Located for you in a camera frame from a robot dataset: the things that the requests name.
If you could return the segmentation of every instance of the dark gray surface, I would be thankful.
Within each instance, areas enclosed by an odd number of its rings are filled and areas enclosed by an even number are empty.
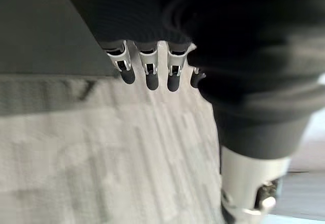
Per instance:
[[[324,171],[289,174],[273,214],[325,221],[324,182]]]
[[[0,54],[0,78],[113,73],[69,0],[0,0]]]

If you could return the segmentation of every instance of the black sleeve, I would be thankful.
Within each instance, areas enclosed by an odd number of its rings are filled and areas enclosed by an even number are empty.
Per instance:
[[[325,0],[165,0],[166,26],[192,38],[221,145],[255,158],[291,155],[325,103]]]
[[[71,1],[99,45],[193,41],[219,141],[240,154],[292,154],[324,105],[325,0]]]

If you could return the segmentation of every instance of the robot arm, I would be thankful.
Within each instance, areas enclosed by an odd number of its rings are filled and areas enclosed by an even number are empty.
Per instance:
[[[195,43],[188,63],[205,77],[193,84],[213,105],[222,213],[228,223],[260,223],[310,115],[324,106],[317,78],[325,72],[325,0],[72,2],[128,83],[134,74],[128,57],[119,62],[123,40],[137,42],[149,89],[158,86],[155,42]],[[120,49],[105,45],[117,41]],[[169,50],[171,91],[185,59],[180,51]]]

